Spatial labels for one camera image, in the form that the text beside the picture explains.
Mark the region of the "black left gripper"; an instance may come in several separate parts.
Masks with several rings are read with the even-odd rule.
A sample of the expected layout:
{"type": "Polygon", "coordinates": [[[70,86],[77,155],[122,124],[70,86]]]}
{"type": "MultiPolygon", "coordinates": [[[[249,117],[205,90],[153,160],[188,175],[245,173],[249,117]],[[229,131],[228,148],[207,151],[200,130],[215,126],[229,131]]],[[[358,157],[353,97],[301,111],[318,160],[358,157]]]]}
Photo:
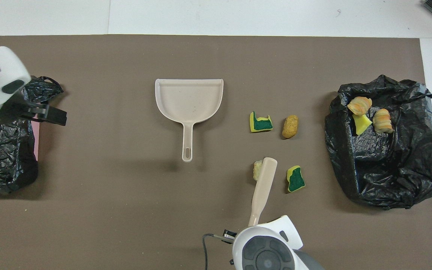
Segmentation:
{"type": "Polygon", "coordinates": [[[33,116],[36,122],[61,126],[65,126],[67,122],[67,112],[49,104],[31,102],[25,88],[18,90],[0,109],[0,121],[16,121],[19,118],[25,119],[33,116]]]}

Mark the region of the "beige brush with black bristles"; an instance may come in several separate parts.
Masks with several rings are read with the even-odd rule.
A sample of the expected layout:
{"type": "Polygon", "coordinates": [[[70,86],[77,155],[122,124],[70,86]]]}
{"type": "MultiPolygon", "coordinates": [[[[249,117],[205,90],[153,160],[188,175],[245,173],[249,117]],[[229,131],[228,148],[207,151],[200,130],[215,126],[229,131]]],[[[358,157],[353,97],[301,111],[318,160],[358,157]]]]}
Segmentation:
{"type": "Polygon", "coordinates": [[[252,197],[252,208],[248,223],[248,226],[250,227],[256,226],[258,224],[261,213],[266,206],[271,186],[274,181],[277,164],[277,160],[271,157],[265,157],[263,159],[261,172],[258,181],[256,182],[252,197]]]}

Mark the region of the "green yellow sponge piece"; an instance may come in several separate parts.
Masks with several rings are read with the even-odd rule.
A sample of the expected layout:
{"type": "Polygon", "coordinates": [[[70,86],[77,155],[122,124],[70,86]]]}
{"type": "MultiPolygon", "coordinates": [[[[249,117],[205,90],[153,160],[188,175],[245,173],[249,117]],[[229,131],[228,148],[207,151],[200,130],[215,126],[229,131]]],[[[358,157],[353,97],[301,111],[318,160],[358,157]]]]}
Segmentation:
{"type": "Polygon", "coordinates": [[[298,191],[306,186],[305,180],[302,176],[301,167],[299,165],[295,165],[287,169],[286,180],[288,182],[287,190],[290,193],[298,191]]]}

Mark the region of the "notched green yellow sponge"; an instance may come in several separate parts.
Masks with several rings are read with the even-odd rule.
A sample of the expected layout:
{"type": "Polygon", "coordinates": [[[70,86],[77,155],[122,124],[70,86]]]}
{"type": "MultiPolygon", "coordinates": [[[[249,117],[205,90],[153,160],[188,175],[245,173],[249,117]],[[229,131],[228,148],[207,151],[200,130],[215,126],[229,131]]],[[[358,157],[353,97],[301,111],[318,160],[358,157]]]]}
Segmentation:
{"type": "Polygon", "coordinates": [[[270,115],[267,115],[267,117],[257,117],[255,111],[250,113],[250,131],[252,133],[271,131],[273,128],[270,115]]]}

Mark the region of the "beige plastic dustpan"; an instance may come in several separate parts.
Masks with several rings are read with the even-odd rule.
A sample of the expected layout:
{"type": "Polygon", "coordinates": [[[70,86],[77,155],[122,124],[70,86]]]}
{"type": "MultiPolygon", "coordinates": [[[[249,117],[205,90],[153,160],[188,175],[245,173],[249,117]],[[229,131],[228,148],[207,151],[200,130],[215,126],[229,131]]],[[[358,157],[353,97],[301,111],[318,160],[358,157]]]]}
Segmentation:
{"type": "Polygon", "coordinates": [[[184,162],[193,159],[193,129],[197,123],[211,118],[221,106],[223,79],[156,79],[155,100],[166,118],[183,128],[182,154],[184,162]]]}

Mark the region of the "plain yellow sponge piece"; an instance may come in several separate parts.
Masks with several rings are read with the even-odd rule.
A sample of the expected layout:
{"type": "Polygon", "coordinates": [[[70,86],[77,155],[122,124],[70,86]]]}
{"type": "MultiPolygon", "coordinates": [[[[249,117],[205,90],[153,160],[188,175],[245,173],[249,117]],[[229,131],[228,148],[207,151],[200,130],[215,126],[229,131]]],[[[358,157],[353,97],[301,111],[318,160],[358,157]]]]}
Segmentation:
{"type": "Polygon", "coordinates": [[[373,122],[367,117],[367,115],[352,115],[355,123],[355,133],[357,136],[363,134],[365,130],[373,124],[373,122]]]}

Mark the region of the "wide pale flaky pastry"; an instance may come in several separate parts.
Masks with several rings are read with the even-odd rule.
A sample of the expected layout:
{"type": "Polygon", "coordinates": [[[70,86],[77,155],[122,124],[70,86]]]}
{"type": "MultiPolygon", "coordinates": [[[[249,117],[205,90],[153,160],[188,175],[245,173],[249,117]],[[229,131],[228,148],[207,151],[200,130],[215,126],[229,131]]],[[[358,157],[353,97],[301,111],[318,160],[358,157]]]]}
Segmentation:
{"type": "Polygon", "coordinates": [[[348,103],[347,108],[358,116],[365,115],[372,106],[372,99],[367,97],[355,97],[348,103]]]}

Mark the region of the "small orange striped croissant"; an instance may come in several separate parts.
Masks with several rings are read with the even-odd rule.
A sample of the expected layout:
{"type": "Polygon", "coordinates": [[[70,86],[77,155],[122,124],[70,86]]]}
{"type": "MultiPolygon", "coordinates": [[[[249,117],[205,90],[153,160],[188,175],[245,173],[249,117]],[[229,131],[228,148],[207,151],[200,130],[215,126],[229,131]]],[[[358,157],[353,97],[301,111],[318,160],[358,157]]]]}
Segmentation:
{"type": "Polygon", "coordinates": [[[379,109],[373,115],[373,128],[376,133],[393,133],[391,116],[387,109],[379,109]]]}

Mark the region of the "pink bin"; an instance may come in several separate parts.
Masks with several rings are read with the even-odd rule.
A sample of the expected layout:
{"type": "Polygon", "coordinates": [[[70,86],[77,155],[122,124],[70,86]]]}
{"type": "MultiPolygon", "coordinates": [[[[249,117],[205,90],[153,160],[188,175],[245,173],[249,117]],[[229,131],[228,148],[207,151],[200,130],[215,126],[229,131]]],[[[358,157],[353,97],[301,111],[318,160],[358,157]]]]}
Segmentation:
{"type": "Polygon", "coordinates": [[[34,157],[38,161],[40,122],[31,121],[31,126],[32,126],[33,134],[34,134],[34,157]]]}

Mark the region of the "crumpled black trash bag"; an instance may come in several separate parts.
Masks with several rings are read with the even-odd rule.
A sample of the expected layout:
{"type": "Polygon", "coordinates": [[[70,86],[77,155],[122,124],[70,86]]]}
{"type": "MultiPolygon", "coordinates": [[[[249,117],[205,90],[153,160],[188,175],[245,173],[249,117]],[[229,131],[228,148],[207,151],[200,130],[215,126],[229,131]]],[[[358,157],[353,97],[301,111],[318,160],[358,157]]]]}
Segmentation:
{"type": "Polygon", "coordinates": [[[38,177],[31,121],[0,124],[0,193],[18,191],[38,177]]]}

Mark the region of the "open black bag-lined bin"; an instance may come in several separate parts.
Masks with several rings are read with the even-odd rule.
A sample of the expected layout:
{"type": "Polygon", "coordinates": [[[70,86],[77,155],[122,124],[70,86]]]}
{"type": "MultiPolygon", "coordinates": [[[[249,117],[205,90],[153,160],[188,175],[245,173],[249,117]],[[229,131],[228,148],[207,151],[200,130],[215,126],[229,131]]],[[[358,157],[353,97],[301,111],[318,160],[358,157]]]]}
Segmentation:
{"type": "Polygon", "coordinates": [[[351,201],[389,210],[432,198],[432,94],[425,84],[385,75],[342,84],[325,117],[325,144],[351,201]],[[377,111],[388,110],[393,131],[377,133],[370,123],[357,135],[347,108],[357,97],[372,100],[366,112],[371,122],[377,111]]]}

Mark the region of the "brown table mat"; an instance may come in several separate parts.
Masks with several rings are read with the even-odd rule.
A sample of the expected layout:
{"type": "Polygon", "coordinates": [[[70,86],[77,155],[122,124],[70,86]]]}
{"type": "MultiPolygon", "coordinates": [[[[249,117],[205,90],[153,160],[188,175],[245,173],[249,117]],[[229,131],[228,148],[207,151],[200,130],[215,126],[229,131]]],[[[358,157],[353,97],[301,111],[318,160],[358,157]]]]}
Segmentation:
{"type": "Polygon", "coordinates": [[[202,235],[246,227],[252,164],[266,156],[278,165],[261,221],[288,215],[325,269],[432,269],[432,198],[409,210],[353,203],[324,135],[341,84],[425,81],[418,39],[0,36],[0,46],[62,84],[54,101],[67,111],[67,125],[40,126],[38,179],[0,195],[0,269],[203,269],[202,235]],[[191,162],[182,125],[157,107],[156,79],[223,79],[220,108],[193,127],[191,162]],[[273,130],[252,133],[252,111],[273,130]],[[289,115],[298,133],[284,139],[289,115]],[[290,193],[295,165],[306,186],[290,193]]]}

